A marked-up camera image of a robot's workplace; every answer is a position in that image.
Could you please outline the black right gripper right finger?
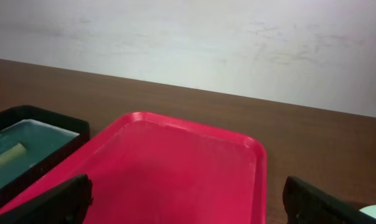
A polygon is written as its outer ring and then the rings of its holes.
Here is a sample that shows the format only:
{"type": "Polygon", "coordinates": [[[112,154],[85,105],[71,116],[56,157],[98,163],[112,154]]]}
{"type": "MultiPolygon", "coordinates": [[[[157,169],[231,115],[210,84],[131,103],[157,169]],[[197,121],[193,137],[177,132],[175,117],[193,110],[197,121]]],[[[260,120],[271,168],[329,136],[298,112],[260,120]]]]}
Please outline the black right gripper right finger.
{"type": "Polygon", "coordinates": [[[376,218],[295,176],[286,179],[283,205],[288,224],[376,224],[376,218]]]}

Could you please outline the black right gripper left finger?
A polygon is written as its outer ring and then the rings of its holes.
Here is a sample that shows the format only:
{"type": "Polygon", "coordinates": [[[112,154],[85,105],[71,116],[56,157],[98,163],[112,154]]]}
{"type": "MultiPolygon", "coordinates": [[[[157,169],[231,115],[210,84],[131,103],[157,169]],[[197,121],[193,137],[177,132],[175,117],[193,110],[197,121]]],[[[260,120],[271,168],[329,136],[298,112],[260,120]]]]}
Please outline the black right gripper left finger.
{"type": "Polygon", "coordinates": [[[93,203],[93,183],[77,175],[0,214],[0,224],[80,224],[93,203]]]}

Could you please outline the yellow green sponge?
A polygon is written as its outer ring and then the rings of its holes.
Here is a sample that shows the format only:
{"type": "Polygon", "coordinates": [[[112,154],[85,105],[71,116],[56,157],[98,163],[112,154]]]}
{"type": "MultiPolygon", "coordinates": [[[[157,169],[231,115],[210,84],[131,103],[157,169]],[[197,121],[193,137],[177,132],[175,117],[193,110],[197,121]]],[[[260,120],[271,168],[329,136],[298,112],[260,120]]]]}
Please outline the yellow green sponge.
{"type": "Polygon", "coordinates": [[[21,143],[17,143],[15,146],[0,154],[0,168],[24,154],[26,154],[26,148],[21,143]]]}

